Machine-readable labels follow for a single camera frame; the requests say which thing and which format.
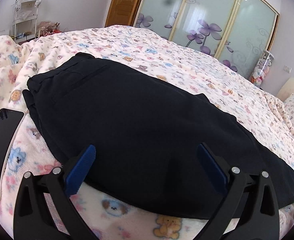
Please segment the white storage rack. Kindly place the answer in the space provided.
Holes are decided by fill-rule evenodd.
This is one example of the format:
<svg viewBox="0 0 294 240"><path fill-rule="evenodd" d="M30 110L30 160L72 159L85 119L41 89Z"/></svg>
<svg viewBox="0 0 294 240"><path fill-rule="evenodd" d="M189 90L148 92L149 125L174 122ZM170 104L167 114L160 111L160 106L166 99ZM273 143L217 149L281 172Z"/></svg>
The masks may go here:
<svg viewBox="0 0 294 240"><path fill-rule="evenodd" d="M42 0L16 0L13 5L11 37L15 42L37 37L38 9Z"/></svg>

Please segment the wall power socket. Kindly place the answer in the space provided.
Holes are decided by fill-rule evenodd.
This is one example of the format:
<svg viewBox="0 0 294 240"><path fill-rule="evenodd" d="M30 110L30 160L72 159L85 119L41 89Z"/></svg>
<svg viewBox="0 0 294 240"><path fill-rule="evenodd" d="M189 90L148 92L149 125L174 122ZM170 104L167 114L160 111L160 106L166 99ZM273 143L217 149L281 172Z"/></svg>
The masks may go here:
<svg viewBox="0 0 294 240"><path fill-rule="evenodd" d="M288 74L290 74L290 73L291 73L291 68L290 68L290 67L288 67L288 66L286 66L286 65L284 65L284 68L283 68L283 70L284 70L285 72L287 72Z"/></svg>

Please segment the cream pink headboard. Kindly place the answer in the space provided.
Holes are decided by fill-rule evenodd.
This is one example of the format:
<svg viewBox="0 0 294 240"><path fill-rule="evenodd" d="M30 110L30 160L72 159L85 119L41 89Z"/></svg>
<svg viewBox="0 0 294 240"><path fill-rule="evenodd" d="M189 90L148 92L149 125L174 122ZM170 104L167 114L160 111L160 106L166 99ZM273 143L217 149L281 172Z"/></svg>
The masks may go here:
<svg viewBox="0 0 294 240"><path fill-rule="evenodd" d="M287 82L282 86L280 91L277 93L277 97L284 101L286 100L291 94L294 94L294 77L291 77L287 80Z"/></svg>

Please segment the clear plush toy tube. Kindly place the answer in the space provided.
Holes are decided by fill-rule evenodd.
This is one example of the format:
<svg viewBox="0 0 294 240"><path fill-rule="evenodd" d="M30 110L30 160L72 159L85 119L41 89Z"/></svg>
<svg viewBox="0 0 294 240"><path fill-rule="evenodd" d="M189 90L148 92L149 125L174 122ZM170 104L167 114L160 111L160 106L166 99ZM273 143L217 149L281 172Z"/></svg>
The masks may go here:
<svg viewBox="0 0 294 240"><path fill-rule="evenodd" d="M267 50L264 50L250 76L250 82L253 85L255 85L258 88L261 87L264 79L270 71L273 61L274 56L272 55L272 53Z"/></svg>

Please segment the pile of bags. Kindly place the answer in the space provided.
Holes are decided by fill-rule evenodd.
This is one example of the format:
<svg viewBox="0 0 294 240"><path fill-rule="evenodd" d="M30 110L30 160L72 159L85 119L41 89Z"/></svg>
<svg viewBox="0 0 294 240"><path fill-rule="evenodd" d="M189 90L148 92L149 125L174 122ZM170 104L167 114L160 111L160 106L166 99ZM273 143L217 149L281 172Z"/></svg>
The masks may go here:
<svg viewBox="0 0 294 240"><path fill-rule="evenodd" d="M43 21L37 25L36 33L37 37L49 36L57 33L61 33L59 30L60 23L51 22L51 21Z"/></svg>

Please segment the black pants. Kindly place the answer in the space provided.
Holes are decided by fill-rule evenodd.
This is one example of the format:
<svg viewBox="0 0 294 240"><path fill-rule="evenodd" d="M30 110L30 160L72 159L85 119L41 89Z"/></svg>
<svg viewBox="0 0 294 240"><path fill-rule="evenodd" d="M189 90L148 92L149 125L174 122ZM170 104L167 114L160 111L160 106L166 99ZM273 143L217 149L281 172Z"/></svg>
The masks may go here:
<svg viewBox="0 0 294 240"><path fill-rule="evenodd" d="M93 145L85 183L126 204L209 219L223 197L197 157L202 143L246 173L267 171L278 206L294 203L294 170L203 94L78 53L29 78L23 97L52 155L66 164Z"/></svg>

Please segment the floral fleece blanket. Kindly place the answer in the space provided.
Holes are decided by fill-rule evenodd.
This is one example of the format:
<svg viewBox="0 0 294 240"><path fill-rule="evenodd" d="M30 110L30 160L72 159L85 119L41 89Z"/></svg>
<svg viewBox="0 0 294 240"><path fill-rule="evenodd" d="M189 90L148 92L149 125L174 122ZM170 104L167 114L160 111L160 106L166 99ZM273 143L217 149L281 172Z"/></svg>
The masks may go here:
<svg viewBox="0 0 294 240"><path fill-rule="evenodd" d="M0 109L27 112L22 90L27 89L28 78L59 67L79 52L120 62L191 94L205 94L294 170L294 128L278 98L211 56L183 48L147 29L115 25L53 34L22 45L0 36ZM23 173L46 174L60 163L29 114L17 131L10 154L0 187L0 224L13 236L14 203ZM104 209L102 200L115 199L86 184L71 200L99 239L170 239L153 234L158 226L156 214L117 200L116 204L127 206L127 213Z"/></svg>

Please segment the wooden door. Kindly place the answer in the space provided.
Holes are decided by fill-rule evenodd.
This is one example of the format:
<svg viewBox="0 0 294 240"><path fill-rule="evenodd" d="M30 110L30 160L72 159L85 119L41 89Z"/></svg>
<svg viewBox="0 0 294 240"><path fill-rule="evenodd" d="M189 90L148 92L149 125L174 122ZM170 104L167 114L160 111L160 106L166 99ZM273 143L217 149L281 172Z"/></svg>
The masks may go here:
<svg viewBox="0 0 294 240"><path fill-rule="evenodd" d="M111 25L133 26L141 0L112 0L105 27Z"/></svg>

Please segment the sliding door wardrobe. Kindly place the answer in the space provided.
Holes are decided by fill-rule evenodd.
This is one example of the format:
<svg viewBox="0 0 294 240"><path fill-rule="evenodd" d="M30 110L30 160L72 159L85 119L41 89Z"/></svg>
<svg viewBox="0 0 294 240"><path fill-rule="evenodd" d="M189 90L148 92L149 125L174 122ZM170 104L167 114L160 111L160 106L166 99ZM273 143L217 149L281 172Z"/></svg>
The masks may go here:
<svg viewBox="0 0 294 240"><path fill-rule="evenodd" d="M249 78L271 47L278 18L266 0L142 0L134 25Z"/></svg>

